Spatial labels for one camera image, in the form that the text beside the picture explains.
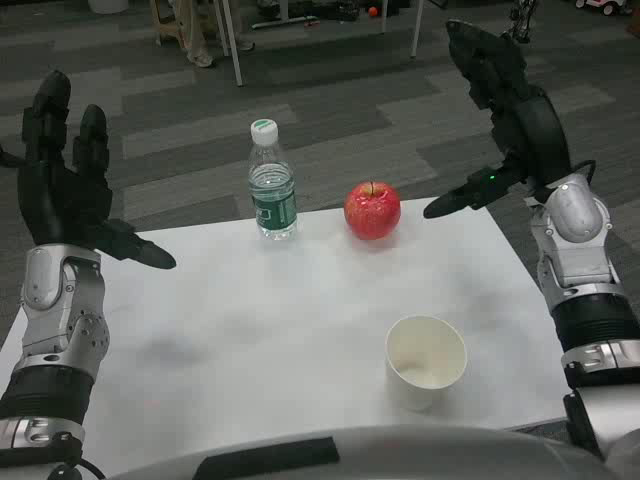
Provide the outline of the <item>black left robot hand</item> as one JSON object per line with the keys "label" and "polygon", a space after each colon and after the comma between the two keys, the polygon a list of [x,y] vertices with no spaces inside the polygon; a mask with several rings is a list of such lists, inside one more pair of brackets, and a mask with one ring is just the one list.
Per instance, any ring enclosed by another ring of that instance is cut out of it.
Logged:
{"label": "black left robot hand", "polygon": [[127,222],[110,217],[109,136],[99,106],[86,107],[73,141],[72,166],[65,165],[70,96],[69,78],[58,70],[50,72],[23,112],[25,155],[1,153],[1,165],[18,171],[18,204],[34,243],[68,244],[153,268],[174,268],[176,260],[169,252],[139,237]]}

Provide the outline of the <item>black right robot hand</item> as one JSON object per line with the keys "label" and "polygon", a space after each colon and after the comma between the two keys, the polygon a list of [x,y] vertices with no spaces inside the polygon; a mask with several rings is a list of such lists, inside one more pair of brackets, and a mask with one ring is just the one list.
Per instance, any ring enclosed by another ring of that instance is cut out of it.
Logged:
{"label": "black right robot hand", "polygon": [[450,56],[469,82],[471,100],[491,111],[491,135],[504,159],[499,168],[470,174],[464,185],[427,205],[423,216],[478,210],[517,183],[531,180],[538,189],[568,176],[572,167],[559,116],[545,90],[528,80],[520,47],[506,33],[457,19],[446,22],[446,31]]}

